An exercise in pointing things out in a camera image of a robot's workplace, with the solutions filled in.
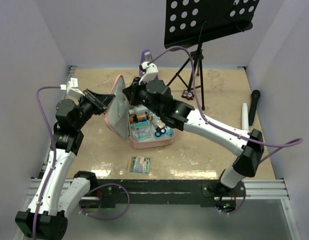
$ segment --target tripod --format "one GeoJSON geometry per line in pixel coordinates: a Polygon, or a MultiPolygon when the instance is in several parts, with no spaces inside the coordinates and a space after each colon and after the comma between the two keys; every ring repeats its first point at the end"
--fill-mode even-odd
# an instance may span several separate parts
{"type": "MultiPolygon", "coordinates": [[[[204,77],[203,77],[203,50],[202,50],[203,43],[200,42],[198,43],[198,47],[195,51],[192,51],[191,57],[193,59],[193,65],[194,69],[197,68],[197,73],[196,75],[200,75],[200,85],[196,86],[196,89],[201,88],[201,102],[202,102],[202,110],[205,110],[205,95],[204,95],[204,77]]],[[[187,88],[186,90],[183,91],[182,93],[182,98],[185,98],[187,100],[193,100],[194,99],[194,94],[192,90],[194,89],[192,87],[193,85],[193,75],[190,75],[190,80],[189,83],[187,84],[183,78],[180,76],[181,71],[185,68],[185,66],[190,62],[190,58],[188,58],[185,63],[181,66],[181,68],[176,72],[176,74],[173,76],[173,78],[170,80],[170,82],[167,84],[169,86],[177,77],[183,82],[185,87],[187,88]]]]}

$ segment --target metal frame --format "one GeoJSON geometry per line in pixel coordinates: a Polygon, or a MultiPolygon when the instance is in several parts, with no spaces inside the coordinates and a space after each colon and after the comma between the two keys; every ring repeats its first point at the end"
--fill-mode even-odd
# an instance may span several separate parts
{"type": "MultiPolygon", "coordinates": [[[[66,179],[61,190],[61,194],[63,194],[71,185],[71,182],[73,179],[66,179]]],[[[99,182],[113,182],[113,181],[119,181],[119,182],[131,182],[134,184],[144,184],[147,182],[159,182],[161,184],[165,185],[170,185],[174,181],[177,183],[195,183],[197,182],[206,182],[209,180],[136,180],[136,179],[98,179],[99,182]]],[[[31,200],[35,196],[38,187],[40,185],[41,179],[31,179],[30,185],[26,194],[25,202],[23,205],[22,210],[25,211],[27,210],[28,205],[30,204],[31,200]]],[[[289,201],[289,195],[287,192],[286,184],[283,179],[278,179],[278,180],[243,180],[245,188],[246,188],[246,200],[281,200],[282,208],[284,211],[285,219],[290,231],[291,239],[292,240],[300,240],[300,235],[297,229],[296,221],[293,215],[292,208],[290,206],[290,201],[289,201]]],[[[173,194],[179,194],[179,192],[169,192],[169,195],[173,194]]],[[[165,194],[164,192],[130,192],[130,194],[133,195],[142,195],[142,196],[155,196],[158,194],[165,194]]],[[[84,196],[81,198],[82,202],[87,202],[87,201],[99,201],[99,198],[96,196],[84,196]]],[[[21,230],[18,228],[15,232],[13,240],[25,240],[23,233],[21,230]]]]}

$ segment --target gray wall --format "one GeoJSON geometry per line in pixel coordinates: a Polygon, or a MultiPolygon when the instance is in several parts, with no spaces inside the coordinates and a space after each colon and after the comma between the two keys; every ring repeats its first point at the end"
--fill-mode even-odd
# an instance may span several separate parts
{"type": "MultiPolygon", "coordinates": [[[[33,0],[0,0],[0,240],[15,233],[31,176],[47,153],[36,90],[66,81],[66,62],[33,0]]],[[[61,92],[42,94],[49,119],[61,92]]]]}
{"type": "MultiPolygon", "coordinates": [[[[142,50],[164,50],[166,0],[35,0],[65,60],[81,67],[136,67],[142,50]]],[[[253,29],[207,42],[204,64],[246,66],[284,0],[261,0],[253,29]]],[[[174,52],[156,63],[179,67],[174,52]]]]}
{"type": "Polygon", "coordinates": [[[309,240],[309,0],[285,0],[282,7],[247,73],[261,91],[266,141],[304,138],[271,160],[276,177],[286,181],[301,239],[309,240]]]}

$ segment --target pink case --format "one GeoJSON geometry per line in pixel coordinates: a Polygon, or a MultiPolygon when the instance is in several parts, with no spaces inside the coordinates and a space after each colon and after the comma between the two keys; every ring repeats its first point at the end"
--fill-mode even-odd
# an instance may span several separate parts
{"type": "MultiPolygon", "coordinates": [[[[114,93],[116,87],[117,87],[117,84],[118,84],[118,81],[119,80],[123,80],[123,76],[121,74],[119,74],[116,79],[115,79],[115,82],[114,82],[114,85],[111,89],[111,94],[114,93]]],[[[110,108],[112,106],[110,106],[107,111],[105,112],[105,117],[104,117],[104,122],[105,122],[105,125],[108,127],[108,129],[110,129],[112,132],[116,133],[121,139],[123,139],[124,141],[127,140],[125,139],[124,137],[122,137],[117,131],[115,131],[113,129],[113,127],[111,126],[110,124],[110,121],[109,121],[109,112],[110,112],[110,108]]],[[[129,111],[126,113],[128,114],[128,118],[127,118],[127,124],[129,126],[128,129],[130,129],[130,122],[129,122],[129,111]]],[[[145,141],[145,142],[142,142],[142,141],[134,141],[131,136],[130,136],[130,133],[128,132],[128,139],[130,140],[130,143],[131,143],[131,146],[134,148],[134,149],[148,149],[148,148],[155,148],[155,147],[162,147],[162,146],[167,146],[167,145],[170,145],[174,142],[174,139],[175,139],[175,132],[174,130],[172,129],[172,136],[171,138],[168,138],[168,139],[164,139],[164,140],[155,140],[155,141],[145,141]]]]}

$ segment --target beige tabletop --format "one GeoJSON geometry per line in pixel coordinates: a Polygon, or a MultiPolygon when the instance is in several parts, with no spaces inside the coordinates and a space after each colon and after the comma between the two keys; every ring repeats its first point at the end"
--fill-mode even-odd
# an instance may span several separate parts
{"type": "MultiPolygon", "coordinates": [[[[177,69],[159,69],[159,79],[167,84],[177,69]]],[[[129,86],[138,69],[77,69],[75,76],[79,88],[86,88],[100,94],[110,93],[118,74],[122,74],[129,86]]],[[[190,70],[180,74],[187,82],[190,70]]],[[[234,128],[241,128],[241,109],[243,103],[250,105],[250,87],[243,69],[204,69],[205,111],[209,117],[234,128]]],[[[177,78],[171,85],[175,99],[196,106],[196,101],[181,98],[185,89],[177,78]]],[[[251,130],[261,130],[256,115],[251,130]]],[[[217,179],[235,156],[225,148],[199,135],[185,131],[175,131],[173,144],[148,149],[133,149],[129,141],[121,140],[105,125],[104,116],[92,116],[82,128],[84,139],[77,158],[67,177],[73,178],[78,171],[94,172],[98,178],[107,179],[217,179]],[[129,156],[151,157],[149,175],[128,172],[129,156]]],[[[274,179],[270,160],[258,168],[255,179],[274,179]]]]}

